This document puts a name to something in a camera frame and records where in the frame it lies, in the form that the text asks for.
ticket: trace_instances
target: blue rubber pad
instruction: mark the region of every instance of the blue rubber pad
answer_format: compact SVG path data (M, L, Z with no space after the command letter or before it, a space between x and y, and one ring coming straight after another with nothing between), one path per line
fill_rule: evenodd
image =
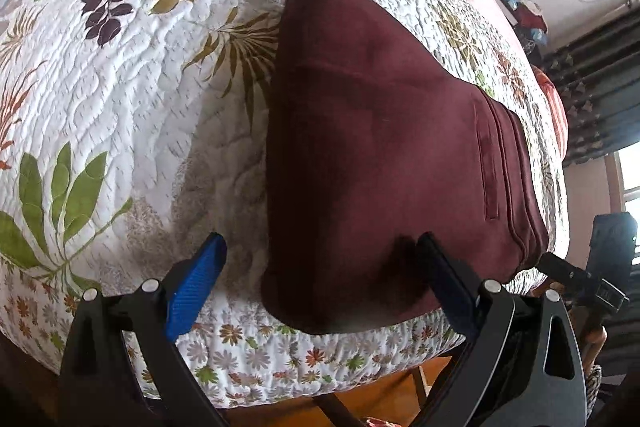
M164 333L171 342L191 330L225 262L225 239L219 233L212 233L194 256L189 272L174 295L168 298Z

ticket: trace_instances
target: welt pocket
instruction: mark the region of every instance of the welt pocket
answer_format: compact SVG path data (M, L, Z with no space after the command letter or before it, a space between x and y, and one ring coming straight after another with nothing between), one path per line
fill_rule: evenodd
M498 219L498 180L495 166L495 137L484 111L476 107L476 135L480 152L482 190L484 190L484 219Z

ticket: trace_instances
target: folded maroon pants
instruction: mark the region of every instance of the folded maroon pants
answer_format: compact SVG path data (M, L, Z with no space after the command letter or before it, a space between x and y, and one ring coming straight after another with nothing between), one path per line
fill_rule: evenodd
M286 0L272 87L262 299L279 320L338 333L438 308L413 257L427 231L504 283L545 251L518 118L372 0Z

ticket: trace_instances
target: silver bolt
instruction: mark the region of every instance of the silver bolt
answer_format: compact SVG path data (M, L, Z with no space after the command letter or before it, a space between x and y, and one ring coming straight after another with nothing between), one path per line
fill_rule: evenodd
M545 297L551 302L558 302L560 300L560 294L556 290L547 290Z
M84 291L84 293L82 294L82 299L84 299L87 302L91 302L92 300L94 300L96 297L98 296L98 290L95 288L88 288Z
M142 283L142 291L144 293L153 293L159 286L160 283L158 282L158 279L147 279Z
M487 279L486 281L484 281L484 289L489 293L500 293L500 290L502 290L502 285L499 282L494 281L493 279Z

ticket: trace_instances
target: floral quilt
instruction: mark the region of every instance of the floral quilt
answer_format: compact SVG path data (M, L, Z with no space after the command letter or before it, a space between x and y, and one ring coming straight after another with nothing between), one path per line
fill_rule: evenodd
M520 117L564 257L561 158L522 50L466 0L374 0ZM89 287L161 279L207 234L228 261L177 347L217 407L350 389L459 343L441 311L310 336L260 304L270 75L284 0L0 0L0 330L54 371ZM536 270L510 289L528 291ZM156 388L135 336L132 367Z

